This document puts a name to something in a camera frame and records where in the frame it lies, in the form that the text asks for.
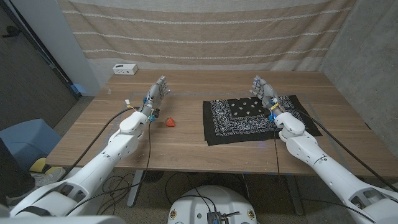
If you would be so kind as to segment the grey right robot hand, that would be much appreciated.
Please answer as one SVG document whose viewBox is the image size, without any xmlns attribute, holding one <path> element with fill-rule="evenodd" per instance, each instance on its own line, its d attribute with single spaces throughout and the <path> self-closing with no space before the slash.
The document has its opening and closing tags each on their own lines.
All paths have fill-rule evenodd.
<svg viewBox="0 0 398 224">
<path fill-rule="evenodd" d="M 263 107 L 268 109 L 271 114 L 278 116 L 285 113 L 285 108 L 282 106 L 276 91 L 260 76 L 254 78 L 253 86 L 249 92 L 257 97 L 261 101 Z"/>
</svg>

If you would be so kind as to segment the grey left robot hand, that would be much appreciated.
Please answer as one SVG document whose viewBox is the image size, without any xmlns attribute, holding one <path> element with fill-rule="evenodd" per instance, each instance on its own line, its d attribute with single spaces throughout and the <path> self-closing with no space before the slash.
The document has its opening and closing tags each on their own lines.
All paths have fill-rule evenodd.
<svg viewBox="0 0 398 224">
<path fill-rule="evenodd" d="M 170 93 L 165 76 L 161 76 L 149 89 L 146 94 L 145 102 L 139 112 L 150 116 L 155 110 L 159 109 L 164 97 Z"/>
</svg>

